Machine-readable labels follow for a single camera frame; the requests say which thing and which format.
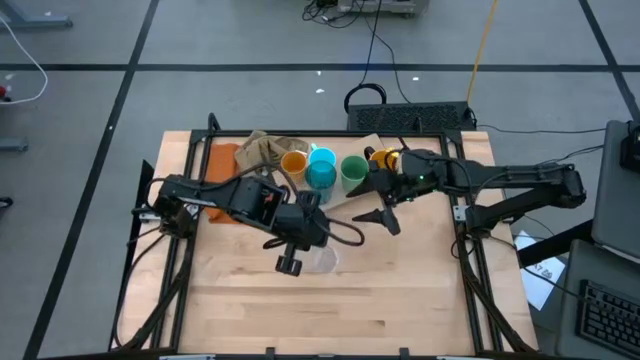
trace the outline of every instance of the white cable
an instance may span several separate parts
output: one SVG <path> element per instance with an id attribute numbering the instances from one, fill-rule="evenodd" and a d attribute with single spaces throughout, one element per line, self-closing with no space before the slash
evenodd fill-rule
<path id="1" fill-rule="evenodd" d="M 29 98 L 29 99 L 21 99 L 21 100 L 14 100 L 12 102 L 3 102 L 0 101 L 0 106 L 8 106 L 8 105 L 17 105 L 17 104 L 22 104 L 22 103 L 26 103 L 26 102 L 30 102 L 30 101 L 34 101 L 37 100 L 40 96 L 42 96 L 42 94 L 44 93 L 44 90 L 47 88 L 47 85 L 49 84 L 49 78 L 47 77 L 47 73 L 44 72 L 44 70 L 42 69 L 42 67 L 40 67 L 40 65 L 38 65 L 38 63 L 33 59 L 33 57 L 31 57 L 31 54 L 29 54 L 29 52 L 27 50 L 25 50 L 25 48 L 22 46 L 22 44 L 20 44 L 20 41 L 18 41 L 18 38 L 16 38 L 16 35 L 13 33 L 13 30 L 11 30 L 11 27 L 9 26 L 9 24 L 7 24 L 6 21 L 4 21 L 4 19 L 2 18 L 2 16 L 0 16 L 0 21 L 2 21 L 2 23 L 4 24 L 4 26 L 7 27 L 7 30 L 9 30 L 9 34 L 11 34 L 11 37 L 13 38 L 13 40 L 16 42 L 16 44 L 18 45 L 18 47 L 20 48 L 20 50 L 22 50 L 22 52 L 27 55 L 27 57 L 29 58 L 29 60 L 31 60 L 31 62 L 33 63 L 33 65 L 35 65 L 38 70 L 40 70 L 40 72 L 42 73 L 42 76 L 44 77 L 44 85 L 42 85 L 42 90 L 40 90 L 40 92 L 38 93 L 38 95 Z"/>

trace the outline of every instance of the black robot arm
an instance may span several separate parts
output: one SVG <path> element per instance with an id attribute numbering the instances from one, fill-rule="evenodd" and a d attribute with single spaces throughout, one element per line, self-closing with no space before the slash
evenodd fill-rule
<path id="1" fill-rule="evenodd" d="M 225 183 L 207 183 L 169 175 L 162 180 L 153 209 L 160 215 L 160 231 L 184 238 L 193 231 L 187 204 L 221 209 L 234 220 L 275 235 L 265 249 L 286 245 L 276 271 L 298 276 L 302 262 L 296 250 L 327 245 L 329 220 L 318 208 L 317 194 L 300 191 L 288 204 L 289 191 L 259 177 L 241 177 Z"/>
<path id="2" fill-rule="evenodd" d="M 376 191 L 382 199 L 383 210 L 356 216 L 354 221 L 379 223 L 396 235 L 400 226 L 393 207 L 418 196 L 440 191 L 456 196 L 470 195 L 474 199 L 482 189 L 531 189 L 491 206 L 472 202 L 454 209 L 456 220 L 463 223 L 466 233 L 484 238 L 501 220 L 517 220 L 526 212 L 544 206 L 575 208 L 586 199 L 580 174 L 573 165 L 484 166 L 425 149 L 403 150 L 401 160 L 399 173 L 381 169 L 377 162 L 369 161 L 369 175 L 347 197 Z"/>

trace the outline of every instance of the keyboard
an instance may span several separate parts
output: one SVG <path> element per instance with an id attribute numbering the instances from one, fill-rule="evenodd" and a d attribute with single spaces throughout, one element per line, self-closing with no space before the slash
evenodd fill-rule
<path id="1" fill-rule="evenodd" d="M 631 359 L 640 359 L 640 301 L 619 291 L 582 280 L 576 332 Z"/>

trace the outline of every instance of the yellow cable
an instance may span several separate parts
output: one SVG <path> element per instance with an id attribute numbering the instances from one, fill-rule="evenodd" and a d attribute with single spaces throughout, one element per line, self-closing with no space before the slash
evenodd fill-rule
<path id="1" fill-rule="evenodd" d="M 476 74 L 478 73 L 478 64 L 480 63 L 480 59 L 482 58 L 482 50 L 484 50 L 484 44 L 487 42 L 487 36 L 489 35 L 489 29 L 491 29 L 491 23 L 493 22 L 493 14 L 496 12 L 496 8 L 498 7 L 498 2 L 500 0 L 493 0 L 493 5 L 491 5 L 491 12 L 489 13 L 489 19 L 487 19 L 487 24 L 484 26 L 484 33 L 482 34 L 482 42 L 480 42 L 480 49 L 478 49 L 478 54 L 476 55 L 476 62 L 473 64 L 473 73 L 471 74 L 471 82 L 469 83 L 469 89 L 467 90 L 467 104 L 471 104 L 471 93 L 473 92 L 473 85 L 476 82 Z"/>

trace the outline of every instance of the wooden table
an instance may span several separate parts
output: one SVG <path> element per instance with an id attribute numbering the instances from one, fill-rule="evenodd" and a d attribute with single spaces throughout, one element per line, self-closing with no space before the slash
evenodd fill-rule
<path id="1" fill-rule="evenodd" d="M 164 134 L 155 177 L 182 174 L 189 136 L 189 132 Z M 328 147 L 355 140 L 304 139 Z M 463 139 L 467 159 L 493 164 L 486 133 L 463 133 Z M 382 141 L 385 146 L 399 146 L 395 138 Z M 440 152 L 436 139 L 406 141 L 411 148 Z M 244 138 L 214 141 L 230 142 L 242 143 Z M 152 197 L 156 192 L 152 188 Z M 478 203 L 501 199 L 501 191 L 484 190 Z M 365 197 L 332 209 L 329 215 L 348 220 L 379 205 L 375 196 Z M 297 278 L 274 271 L 282 248 L 262 249 L 269 234 L 243 225 L 212 225 L 203 216 L 179 352 L 264 354 L 266 347 L 275 347 L 279 354 L 394 355 L 407 347 L 412 355 L 473 354 L 460 264 L 449 253 L 454 241 L 449 207 L 449 198 L 441 193 L 398 206 L 395 213 L 402 228 L 398 236 L 380 225 L 358 223 L 366 234 L 364 246 L 347 247 L 330 240 L 339 258 L 334 272 L 303 273 Z M 143 225 L 141 231 L 154 226 Z M 493 235 L 511 240 L 504 224 Z M 141 238 L 136 256 L 155 238 L 157 234 Z M 124 341 L 158 301 L 168 244 L 166 240 L 150 251 L 131 278 L 119 325 Z M 498 308 L 522 338 L 537 347 L 513 249 L 494 240 L 484 245 Z M 490 348 L 479 302 L 478 308 L 485 348 Z M 161 345 L 169 343 L 173 316 L 171 307 Z"/>

